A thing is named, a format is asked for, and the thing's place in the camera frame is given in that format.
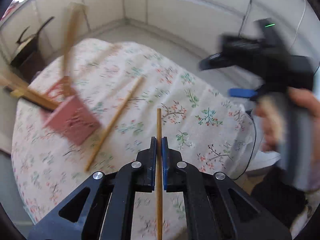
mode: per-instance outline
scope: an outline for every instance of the gray floor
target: gray floor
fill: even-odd
[[[223,95],[227,95],[229,88],[237,87],[237,85],[234,84],[227,76],[217,70],[200,72],[198,70],[198,63],[201,58],[190,53],[185,48],[144,29],[132,25],[125,25],[112,29],[111,31],[99,33],[98,35],[93,34],[92,38],[97,38],[111,43],[135,41],[149,46],[196,76],[205,80],[207,83],[219,90]],[[23,209],[23,203],[13,176],[11,160],[7,154],[0,153],[0,176],[3,178],[0,180],[0,202],[16,227],[25,237],[27,237],[32,222]]]

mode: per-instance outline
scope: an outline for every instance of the pink container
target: pink container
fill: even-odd
[[[46,94],[52,99],[58,99],[61,95],[61,80]],[[77,95],[67,97],[51,114],[41,112],[44,127],[50,127],[78,146],[100,127],[99,121]]]

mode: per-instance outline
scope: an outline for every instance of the floral pattern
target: floral pattern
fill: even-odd
[[[146,46],[86,39],[74,48],[73,87],[102,128],[81,146],[43,128],[41,110],[20,100],[12,139],[12,167],[25,208],[36,223],[95,171],[111,173],[136,159],[156,136],[156,109],[162,109],[169,147],[199,170],[242,172],[252,151],[250,118],[217,90]],[[48,91],[60,79],[61,57],[30,85]],[[89,172],[84,166],[101,131],[131,90],[144,81],[122,112]],[[136,193],[132,239],[156,238],[155,192]],[[163,197],[164,239],[186,227],[182,193]]]

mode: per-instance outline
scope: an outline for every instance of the table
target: table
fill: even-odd
[[[38,222],[95,171],[111,173],[135,160],[156,136],[156,109],[162,108],[163,136],[169,147],[200,171],[240,174],[248,162],[254,139],[252,121],[217,90],[149,47],[134,42],[111,44],[86,39],[75,46],[74,88],[106,127],[136,77],[143,84],[129,101],[89,172],[84,166],[101,130],[80,147],[45,128],[40,109],[21,99],[12,139],[12,166],[27,212]],[[60,78],[61,57],[30,85],[47,91]],[[154,239],[155,194],[137,193],[132,239]],[[181,193],[163,197],[164,239],[185,227]]]

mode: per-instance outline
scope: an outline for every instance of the metal screw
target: metal screw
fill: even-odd
[[[131,166],[133,168],[140,168],[141,167],[141,162],[133,162],[133,163],[131,163]]]
[[[216,173],[216,179],[224,180],[225,178],[226,178],[226,175],[223,172],[217,172]]]
[[[103,177],[103,173],[100,172],[100,171],[97,171],[97,172],[95,172],[95,173],[92,175],[92,177],[93,177],[94,179],[101,179],[101,178]]]
[[[185,162],[178,162],[178,163],[177,163],[177,167],[178,167],[178,168],[182,168],[182,169],[183,169],[183,168],[185,168],[186,166],[187,166],[187,164],[186,164]]]

